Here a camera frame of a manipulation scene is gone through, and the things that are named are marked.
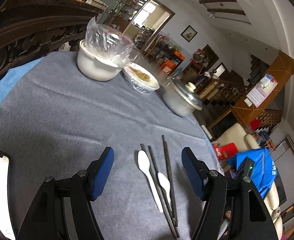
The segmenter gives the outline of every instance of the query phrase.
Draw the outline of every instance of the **beige sofa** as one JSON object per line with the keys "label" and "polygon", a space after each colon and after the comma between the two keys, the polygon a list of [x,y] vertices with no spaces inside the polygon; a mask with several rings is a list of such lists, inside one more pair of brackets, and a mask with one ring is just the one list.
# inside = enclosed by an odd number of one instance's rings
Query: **beige sofa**
{"label": "beige sofa", "polygon": [[[234,124],[231,128],[226,130],[217,141],[220,145],[234,143],[239,152],[259,148],[255,138],[247,134],[239,123]],[[264,203],[272,217],[278,239],[280,240],[283,236],[283,221],[280,216],[279,198],[275,182],[273,182],[270,191],[264,198]]]}

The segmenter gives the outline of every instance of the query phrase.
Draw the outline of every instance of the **dark chopstick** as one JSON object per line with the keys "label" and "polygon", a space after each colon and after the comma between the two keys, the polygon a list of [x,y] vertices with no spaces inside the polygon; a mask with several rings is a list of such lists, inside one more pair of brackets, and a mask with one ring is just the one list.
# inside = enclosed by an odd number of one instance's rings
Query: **dark chopstick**
{"label": "dark chopstick", "polygon": [[[143,144],[140,144],[140,147],[142,148],[142,150],[144,152],[146,152],[146,148]],[[160,197],[160,190],[159,190],[159,183],[158,183],[158,180],[156,180],[155,178],[155,175],[154,173],[152,172],[152,170],[150,169],[150,174],[151,174],[151,178],[152,180],[154,181],[155,185],[156,185],[156,191],[157,191],[157,194],[159,195],[159,198],[160,198],[160,202],[161,202],[161,206],[163,207],[163,210],[164,210],[164,215],[166,217],[166,220],[167,220],[167,223],[169,225],[169,228],[170,228],[170,231],[173,235],[173,238],[174,239],[177,239],[177,235],[176,235],[176,232],[175,232],[175,227],[173,226],[173,223],[172,223],[172,220],[171,220],[171,217],[169,215],[169,212],[167,212],[167,209],[165,208],[165,205],[162,201],[162,198]]]}
{"label": "dark chopstick", "polygon": [[172,207],[172,211],[173,211],[174,226],[178,227],[176,200],[175,200],[174,183],[173,183],[173,174],[172,174],[171,166],[170,166],[168,147],[167,147],[167,142],[165,141],[164,135],[162,135],[161,137],[163,139],[164,154],[165,154],[166,169],[167,169],[167,177],[168,177],[168,180],[169,180],[169,183],[170,183],[170,193],[169,193],[169,195],[170,195],[171,207]]}
{"label": "dark chopstick", "polygon": [[[159,172],[159,170],[158,170],[158,167],[157,167],[157,163],[156,163],[156,159],[155,159],[154,153],[153,153],[152,148],[151,148],[150,145],[148,145],[148,149],[149,149],[149,153],[150,153],[150,156],[151,156],[152,163],[154,164],[154,169],[155,169],[155,173],[156,173],[156,180],[157,180],[158,185],[159,185],[159,187],[161,189],[161,192],[163,194],[163,198],[165,200],[165,204],[166,204],[168,213],[169,213],[170,218],[172,219],[172,222],[173,222],[173,225],[174,225],[174,220],[173,220],[173,217],[172,217],[170,204],[169,204],[168,199],[167,199],[166,191],[162,188],[162,186],[160,185],[159,180],[158,180],[158,172]],[[174,227],[174,229],[175,229],[175,232],[176,232],[177,237],[180,238],[180,235],[179,235],[179,232],[178,232],[178,228],[177,227]]]}

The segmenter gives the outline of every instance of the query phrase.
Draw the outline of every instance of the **window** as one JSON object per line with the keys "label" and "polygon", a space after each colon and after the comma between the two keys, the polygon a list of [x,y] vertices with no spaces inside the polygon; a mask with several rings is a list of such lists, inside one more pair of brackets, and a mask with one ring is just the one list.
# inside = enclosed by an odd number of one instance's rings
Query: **window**
{"label": "window", "polygon": [[226,69],[225,69],[223,63],[221,63],[221,64],[219,65],[219,67],[216,68],[216,73],[215,73],[215,75],[219,77],[221,74],[223,74],[223,72],[224,72],[225,70],[226,70]]}
{"label": "window", "polygon": [[144,21],[155,9],[156,6],[153,5],[151,2],[146,3],[143,9],[136,15],[135,19],[133,20],[133,23],[142,26]]}

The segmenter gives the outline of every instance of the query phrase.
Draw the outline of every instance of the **small white spoon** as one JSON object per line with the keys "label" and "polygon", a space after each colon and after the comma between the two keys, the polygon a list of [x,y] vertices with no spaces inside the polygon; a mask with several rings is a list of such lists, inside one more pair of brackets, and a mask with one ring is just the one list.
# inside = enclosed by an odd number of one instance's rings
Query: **small white spoon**
{"label": "small white spoon", "polygon": [[148,182],[149,182],[149,185],[151,188],[151,193],[154,196],[154,200],[156,202],[156,205],[157,205],[159,211],[161,213],[164,212],[163,207],[161,206],[159,195],[156,190],[155,183],[152,180],[151,174],[149,172],[150,161],[149,161],[147,154],[144,151],[138,152],[138,167],[146,175],[146,177],[148,179]]}
{"label": "small white spoon", "polygon": [[159,184],[161,185],[161,187],[166,191],[167,200],[168,200],[169,206],[171,207],[170,194],[169,194],[170,193],[170,182],[166,178],[166,176],[164,174],[162,174],[161,172],[158,173],[158,180],[159,180]]}

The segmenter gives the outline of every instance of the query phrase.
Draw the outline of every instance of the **plastic spoon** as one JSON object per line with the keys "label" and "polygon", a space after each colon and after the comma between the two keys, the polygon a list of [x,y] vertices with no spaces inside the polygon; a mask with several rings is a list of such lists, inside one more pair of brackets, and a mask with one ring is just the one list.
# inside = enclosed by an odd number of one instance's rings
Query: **plastic spoon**
{"label": "plastic spoon", "polygon": [[144,151],[139,151],[138,152],[138,167],[139,169],[146,175],[150,188],[151,188],[151,193],[154,197],[154,200],[156,202],[156,205],[159,209],[159,211],[162,213],[164,212],[163,207],[161,206],[160,198],[156,190],[156,186],[154,181],[152,180],[149,168],[150,168],[150,161],[147,156],[147,154]]}
{"label": "plastic spoon", "polygon": [[170,194],[169,194],[170,193],[170,182],[165,177],[165,175],[162,174],[161,172],[159,172],[157,175],[158,175],[159,184],[166,191],[167,200],[170,205]]}

